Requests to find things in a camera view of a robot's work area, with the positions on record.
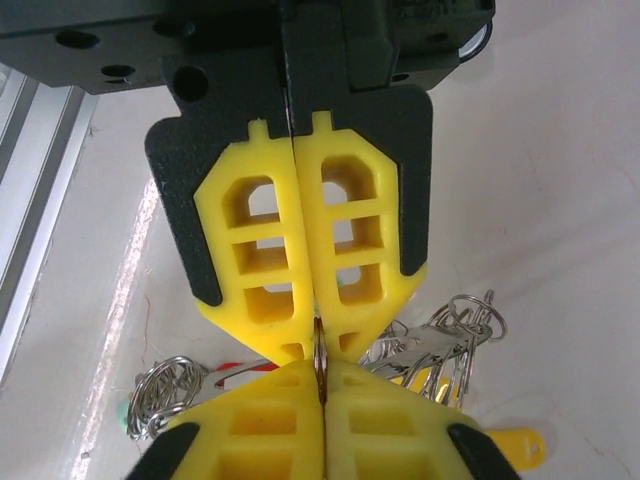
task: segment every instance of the metal ring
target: metal ring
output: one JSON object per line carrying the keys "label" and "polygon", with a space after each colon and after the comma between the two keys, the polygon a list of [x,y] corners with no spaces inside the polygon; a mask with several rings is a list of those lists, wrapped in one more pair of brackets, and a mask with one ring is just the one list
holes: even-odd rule
{"label": "metal ring", "polygon": [[491,337],[489,339],[490,342],[500,341],[507,335],[507,332],[508,332],[507,322],[505,321],[504,317],[500,314],[500,312],[498,312],[498,310],[495,309],[493,305],[491,305],[490,303],[486,303],[484,300],[480,300],[478,297],[474,297],[473,295],[467,295],[464,293],[461,293],[452,297],[451,300],[449,300],[449,304],[448,304],[451,317],[454,319],[454,321],[458,325],[462,325],[462,322],[461,322],[462,317],[459,316],[456,311],[455,302],[457,300],[465,300],[468,302],[475,303],[476,305],[479,305],[480,307],[485,308],[486,310],[489,310],[491,312],[493,317],[498,321],[498,324],[500,325],[500,335],[498,335],[497,337]]}
{"label": "metal ring", "polygon": [[127,411],[127,433],[133,440],[157,436],[166,421],[188,408],[209,370],[188,357],[176,356],[142,374]]}
{"label": "metal ring", "polygon": [[319,317],[313,319],[313,368],[318,381],[318,395],[320,403],[324,405],[327,398],[327,343],[324,337],[322,320]]}

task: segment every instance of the screw hole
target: screw hole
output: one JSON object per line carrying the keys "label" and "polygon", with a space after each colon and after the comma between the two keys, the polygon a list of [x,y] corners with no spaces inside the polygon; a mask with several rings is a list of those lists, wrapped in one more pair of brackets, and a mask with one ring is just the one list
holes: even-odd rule
{"label": "screw hole", "polygon": [[195,32],[196,26],[189,20],[161,18],[153,24],[153,31],[163,37],[188,37]]}
{"label": "screw hole", "polygon": [[129,75],[133,75],[136,71],[135,68],[130,67],[129,65],[107,65],[106,67],[102,67],[102,74],[107,77],[116,77],[123,79],[128,77]]}
{"label": "screw hole", "polygon": [[56,35],[56,42],[63,47],[87,50],[98,45],[100,38],[91,33],[66,30]]}
{"label": "screw hole", "polygon": [[429,35],[425,40],[429,44],[434,44],[434,43],[442,43],[446,41],[448,38],[449,38],[448,33],[441,32],[441,33],[436,33],[435,35]]}
{"label": "screw hole", "polygon": [[407,78],[409,78],[409,74],[408,73],[396,73],[393,77],[391,77],[391,81],[392,82],[402,82],[403,80],[406,80]]}
{"label": "screw hole", "polygon": [[209,90],[209,80],[196,67],[182,67],[173,77],[173,89],[185,102],[201,100]]}

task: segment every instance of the white surface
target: white surface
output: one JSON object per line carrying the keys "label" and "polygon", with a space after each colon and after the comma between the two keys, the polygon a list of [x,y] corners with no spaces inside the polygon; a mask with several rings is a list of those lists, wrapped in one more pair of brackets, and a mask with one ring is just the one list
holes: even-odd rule
{"label": "white surface", "polygon": [[[432,95],[430,276],[403,317],[495,288],[510,334],[479,352],[477,418],[545,434],[527,478],[640,478],[640,3],[498,9],[489,50]],[[118,478],[135,373],[251,358],[198,316],[146,187],[144,134],[174,113],[158,89],[101,99],[1,393],[3,478]]]}

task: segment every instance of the yellow gripper pad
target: yellow gripper pad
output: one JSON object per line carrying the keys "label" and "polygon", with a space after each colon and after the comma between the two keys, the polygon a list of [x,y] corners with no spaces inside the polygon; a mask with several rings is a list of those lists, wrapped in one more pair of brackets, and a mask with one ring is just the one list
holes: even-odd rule
{"label": "yellow gripper pad", "polygon": [[129,478],[518,478],[466,415],[342,361],[323,409],[315,373],[294,362],[178,415]]}
{"label": "yellow gripper pad", "polygon": [[[400,270],[397,165],[355,131],[334,130],[330,112],[313,121],[313,134],[293,140],[250,122],[249,141],[227,147],[194,195],[223,296],[199,309],[279,365],[311,358],[314,305],[330,358],[357,361],[426,275],[426,265]],[[326,183],[346,201],[328,204]],[[248,199],[267,184],[278,212],[252,215]],[[353,239],[337,243],[345,222]],[[260,248],[273,239],[283,245]]]}
{"label": "yellow gripper pad", "polygon": [[170,426],[156,442],[176,429],[193,428],[197,433],[182,452],[175,443],[169,449],[170,456],[178,456],[179,466],[173,476],[162,478],[324,478],[322,406],[310,361],[279,368],[189,409]]}

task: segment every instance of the tiled floor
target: tiled floor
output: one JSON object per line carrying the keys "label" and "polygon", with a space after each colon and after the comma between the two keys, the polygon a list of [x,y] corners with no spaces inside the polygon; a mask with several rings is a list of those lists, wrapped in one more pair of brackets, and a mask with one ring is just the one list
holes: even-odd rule
{"label": "tiled floor", "polygon": [[[640,5],[498,10],[489,50],[433,92],[430,275],[402,316],[496,289],[511,330],[480,351],[471,412],[545,434],[527,478],[637,478]],[[162,89],[100,101],[1,392],[3,478],[122,477],[137,372],[253,358],[196,312],[149,183],[144,135],[174,114]]]}

